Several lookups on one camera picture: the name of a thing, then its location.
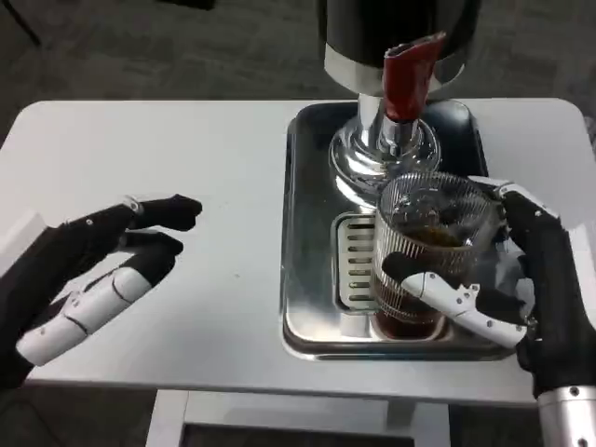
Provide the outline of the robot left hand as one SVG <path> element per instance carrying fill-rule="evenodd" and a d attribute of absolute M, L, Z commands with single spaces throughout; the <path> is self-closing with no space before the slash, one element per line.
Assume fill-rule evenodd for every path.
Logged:
<path fill-rule="evenodd" d="M 183 251 L 202 204 L 188 196 L 128 197 L 48 225 L 24 215 L 1 242 L 1 388 L 82 344 L 155 288 Z"/>

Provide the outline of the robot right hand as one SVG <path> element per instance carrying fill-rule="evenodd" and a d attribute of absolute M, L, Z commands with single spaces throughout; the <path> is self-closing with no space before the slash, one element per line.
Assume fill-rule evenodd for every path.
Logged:
<path fill-rule="evenodd" d="M 521 186 L 444 172 L 407 173 L 377 204 L 374 271 L 402 310 L 437 310 L 516 351 L 541 396 L 595 383 L 595 326 L 582 280 L 589 245 Z"/>

